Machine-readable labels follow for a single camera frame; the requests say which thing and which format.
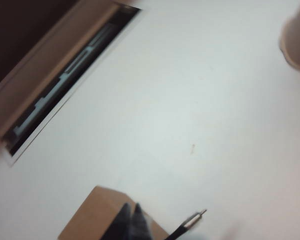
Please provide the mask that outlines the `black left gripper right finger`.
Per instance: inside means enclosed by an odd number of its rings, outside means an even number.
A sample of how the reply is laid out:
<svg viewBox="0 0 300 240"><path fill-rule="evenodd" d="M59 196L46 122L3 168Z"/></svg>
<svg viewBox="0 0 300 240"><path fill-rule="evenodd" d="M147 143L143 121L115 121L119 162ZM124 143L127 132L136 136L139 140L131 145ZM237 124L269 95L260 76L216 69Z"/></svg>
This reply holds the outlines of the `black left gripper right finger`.
<svg viewBox="0 0 300 240"><path fill-rule="evenodd" d="M141 205L137 203L131 217L131 239L152 240L152 233Z"/></svg>

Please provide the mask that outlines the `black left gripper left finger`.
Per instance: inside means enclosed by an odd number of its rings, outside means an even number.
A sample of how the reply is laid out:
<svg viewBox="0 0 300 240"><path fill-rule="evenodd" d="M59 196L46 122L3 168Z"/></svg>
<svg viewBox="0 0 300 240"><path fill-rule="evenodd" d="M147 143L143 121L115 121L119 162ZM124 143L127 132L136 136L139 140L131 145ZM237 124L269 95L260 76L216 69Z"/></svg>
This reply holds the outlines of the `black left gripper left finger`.
<svg viewBox="0 0 300 240"><path fill-rule="evenodd" d="M110 240L130 240L131 205L125 203L111 225L109 226Z"/></svg>

